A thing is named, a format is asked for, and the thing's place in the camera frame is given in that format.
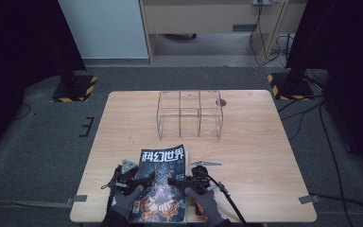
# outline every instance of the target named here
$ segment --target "yellow and black hazard tape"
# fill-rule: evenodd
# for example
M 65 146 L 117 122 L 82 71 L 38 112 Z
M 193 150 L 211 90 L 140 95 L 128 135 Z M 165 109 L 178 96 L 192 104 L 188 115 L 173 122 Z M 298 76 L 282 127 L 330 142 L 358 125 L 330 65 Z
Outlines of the yellow and black hazard tape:
M 272 89 L 272 93 L 275 96 L 276 100 L 311 100 L 311 99 L 313 99 L 312 96 L 299 96 L 299 95 L 282 96 L 279 93 L 279 89 L 278 89 L 272 75 L 268 75 L 268 82 L 269 82 L 270 88 Z
M 84 96 L 79 96 L 79 97 L 63 96 L 63 97 L 58 97 L 58 98 L 52 98 L 52 101 L 53 102 L 86 101 L 90 97 L 91 92 L 94 90 L 97 80 L 98 80 L 98 77 L 91 77 L 89 86 L 88 86 L 87 90 L 85 91 Z

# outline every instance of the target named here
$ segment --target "wooden table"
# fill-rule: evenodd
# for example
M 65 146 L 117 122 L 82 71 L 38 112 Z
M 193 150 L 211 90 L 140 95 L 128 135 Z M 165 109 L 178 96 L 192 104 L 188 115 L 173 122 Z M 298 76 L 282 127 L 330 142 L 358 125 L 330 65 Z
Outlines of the wooden table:
M 74 222 L 100 222 L 110 190 L 101 189 L 123 159 L 139 161 L 142 148 L 171 148 L 185 144 L 189 161 L 220 162 L 207 166 L 225 184 L 247 222 L 311 222 L 312 203 L 301 204 L 308 192 L 268 91 L 220 91 L 223 128 L 216 137 L 166 137 L 160 140 L 156 113 L 159 92 L 112 92 L 95 136 L 78 188 L 86 201 L 75 201 Z M 222 217 L 238 222 L 226 198 L 216 190 Z M 202 222 L 189 206 L 187 222 Z

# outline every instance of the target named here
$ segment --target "black curtain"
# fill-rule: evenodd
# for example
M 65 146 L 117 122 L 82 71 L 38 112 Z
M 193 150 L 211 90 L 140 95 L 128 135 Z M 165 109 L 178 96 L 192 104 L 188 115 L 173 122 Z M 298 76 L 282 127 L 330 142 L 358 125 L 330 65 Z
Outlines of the black curtain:
M 0 0 L 0 136 L 27 86 L 86 70 L 57 0 Z
M 363 155 L 363 1 L 308 0 L 287 67 L 329 72 L 329 110 L 347 149 Z

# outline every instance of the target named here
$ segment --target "metal bracket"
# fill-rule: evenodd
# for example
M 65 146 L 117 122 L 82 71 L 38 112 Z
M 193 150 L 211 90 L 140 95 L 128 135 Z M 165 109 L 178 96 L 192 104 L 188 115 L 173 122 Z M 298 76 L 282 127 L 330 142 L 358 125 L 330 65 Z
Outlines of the metal bracket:
M 135 167 L 137 167 L 137 165 L 134 162 L 124 159 L 122 162 L 122 174 L 129 172 L 130 170 L 134 169 Z
M 87 195 L 76 195 L 73 201 L 87 201 Z
M 196 166 L 222 166 L 221 163 L 211 163 L 211 162 L 205 162 L 205 161 L 192 162 L 191 165 L 196 165 Z
M 318 195 L 315 195 L 315 196 L 304 196 L 304 197 L 299 197 L 299 201 L 302 204 L 306 204 L 306 203 L 309 203 L 309 202 L 316 203 L 316 202 L 319 202 L 320 201 L 320 197 Z

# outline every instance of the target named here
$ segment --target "white wall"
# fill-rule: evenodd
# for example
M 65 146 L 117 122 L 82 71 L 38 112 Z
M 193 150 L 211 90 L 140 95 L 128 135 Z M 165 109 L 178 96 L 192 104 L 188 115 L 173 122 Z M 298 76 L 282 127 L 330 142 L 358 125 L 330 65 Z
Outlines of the white wall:
M 59 0 L 83 59 L 148 59 L 138 0 Z

